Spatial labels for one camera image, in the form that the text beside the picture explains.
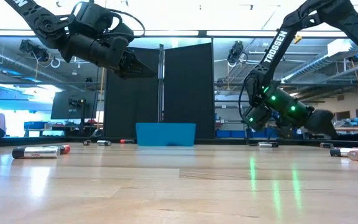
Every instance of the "blue storage bin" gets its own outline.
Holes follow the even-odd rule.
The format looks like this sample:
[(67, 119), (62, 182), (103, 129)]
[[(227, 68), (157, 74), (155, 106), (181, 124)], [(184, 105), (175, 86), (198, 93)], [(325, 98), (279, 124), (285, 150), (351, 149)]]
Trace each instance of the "blue storage bin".
[(266, 136), (271, 138), (278, 138), (276, 130), (274, 128), (266, 128)]
[(194, 146), (196, 124), (136, 123), (140, 146)]
[(230, 131), (216, 130), (216, 137), (217, 138), (229, 138), (230, 137)]
[(26, 130), (27, 127), (29, 127), (29, 129), (44, 129), (47, 123), (48, 122), (45, 121), (28, 121), (24, 123), (24, 129)]
[(266, 129), (264, 128), (262, 131), (256, 131), (252, 133), (253, 138), (267, 138)]
[(244, 131), (231, 131), (232, 138), (244, 138), (246, 136)]

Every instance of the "black divider panel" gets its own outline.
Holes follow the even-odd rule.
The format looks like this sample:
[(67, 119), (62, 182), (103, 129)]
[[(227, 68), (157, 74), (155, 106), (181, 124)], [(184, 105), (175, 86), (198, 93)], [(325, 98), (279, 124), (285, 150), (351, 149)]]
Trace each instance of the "black divider panel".
[(134, 49), (136, 57), (155, 71), (155, 78), (123, 80), (108, 71), (104, 104), (104, 134), (110, 138), (135, 138), (135, 124), (157, 122), (158, 53)]
[(164, 122), (195, 123), (196, 138), (214, 138), (212, 44), (165, 52)]

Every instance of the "wooden floor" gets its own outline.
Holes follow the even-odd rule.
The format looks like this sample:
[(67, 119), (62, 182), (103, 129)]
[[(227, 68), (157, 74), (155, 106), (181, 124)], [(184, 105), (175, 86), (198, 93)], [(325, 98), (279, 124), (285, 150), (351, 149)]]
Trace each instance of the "wooden floor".
[(318, 147), (0, 148), (0, 223), (358, 223), (358, 162)]

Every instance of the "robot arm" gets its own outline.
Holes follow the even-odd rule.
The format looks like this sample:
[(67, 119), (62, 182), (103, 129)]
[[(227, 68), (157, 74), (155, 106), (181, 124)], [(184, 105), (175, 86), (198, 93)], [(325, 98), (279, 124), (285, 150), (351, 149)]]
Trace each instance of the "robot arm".
[(270, 119), (272, 110), (275, 110), (280, 113), (277, 124), (282, 129), (283, 137), (289, 137), (293, 128), (301, 126), (314, 133), (336, 136), (331, 124), (332, 112), (314, 110), (313, 107), (304, 105), (279, 89), (280, 81), (273, 80), (274, 71), (296, 33), (323, 22), (341, 29), (358, 45), (358, 13), (350, 0), (307, 0), (296, 11), (287, 15), (263, 59), (243, 83), (250, 107), (241, 117), (251, 128), (263, 128)]
[[(58, 49), (66, 62), (73, 56), (114, 70), (122, 78), (154, 77), (155, 72), (136, 59), (128, 44), (136, 38), (119, 13), (94, 3), (79, 2), (70, 15), (55, 16), (34, 0), (5, 0), (34, 31), (46, 47)], [(74, 11), (80, 7), (77, 15)], [(113, 18), (119, 20), (108, 30)]]

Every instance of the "ceiling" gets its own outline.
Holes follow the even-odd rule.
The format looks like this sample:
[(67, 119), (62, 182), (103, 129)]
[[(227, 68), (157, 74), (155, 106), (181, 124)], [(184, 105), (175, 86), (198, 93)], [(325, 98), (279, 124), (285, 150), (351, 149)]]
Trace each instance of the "ceiling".
[[(59, 0), (57, 6), (56, 1), (38, 0), (38, 4), (47, 8), (54, 14), (68, 14), (73, 6), (78, 2), (76, 0)], [(225, 1), (208, 1), (208, 0), (95, 0), (97, 4), (122, 10), (138, 17), (146, 26), (147, 30), (275, 30), (281, 26), (283, 18), (296, 9), (304, 0), (225, 0)], [(358, 11), (358, 0), (352, 0)], [(0, 29), (20, 29), (28, 30), (28, 25), (24, 20), (6, 4), (5, 0), (0, 0), (0, 15), (4, 14), (4, 18), (0, 16)], [(124, 22), (132, 29), (140, 29), (139, 25), (128, 17), (124, 17)], [(310, 28), (311, 30), (336, 30), (326, 24), (318, 27)], [(8, 52), (18, 61), (28, 64), (32, 67), (36, 66), (36, 61), (31, 55), (24, 55), (19, 51), (19, 46), (23, 37), (0, 37), (0, 50)], [(42, 47), (42, 44), (34, 37), (25, 38)], [(237, 40), (243, 41), (245, 52), (247, 53), (249, 63), (238, 65), (228, 72), (227, 58), (229, 49)], [(264, 50), (270, 45), (272, 39), (230, 39), (230, 38), (184, 38), (184, 37), (166, 37), (156, 38), (148, 37), (136, 39), (130, 43), (130, 47), (140, 47), (146, 49), (157, 49), (160, 44), (165, 49), (184, 47), (188, 45), (203, 44), (213, 42), (214, 48), (214, 79), (224, 79), (229, 83), (241, 83), (243, 78), (250, 72), (264, 55)], [(288, 72), (301, 65), (307, 65), (315, 57), (323, 54), (328, 49), (328, 44), (335, 41), (330, 38), (322, 39), (303, 39), (298, 44), (291, 44), (284, 56), (285, 61), (280, 62), (276, 71), (275, 79), (281, 79)], [(55, 58), (60, 58), (57, 50), (48, 52)], [(45, 73), (58, 77), (64, 82), (85, 82), (87, 78), (92, 78), (98, 82), (101, 79), (101, 69), (98, 69), (91, 63), (84, 62), (80, 58), (73, 58), (71, 63), (61, 62), (58, 68), (39, 68)], [(344, 64), (342, 58), (335, 63), (331, 63), (313, 74), (299, 78), (293, 83), (316, 83), (320, 80), (343, 72)], [(4, 73), (0, 69), (0, 81), (13, 82), (14, 80), (22, 81), (24, 77), (35, 77), (35, 73), (26, 73), (22, 76), (14, 75), (9, 72)], [(50, 78), (39, 76), (37, 79), (42, 81), (50, 81)], [(354, 82), (354, 74), (348, 74), (341, 79), (334, 79), (330, 82), (349, 83)], [(95, 89), (94, 85), (79, 85), (78, 88)], [(287, 88), (290, 92), (315, 91), (320, 94), (321, 88)], [(225, 92), (225, 95), (235, 95), (239, 88), (234, 87)]]

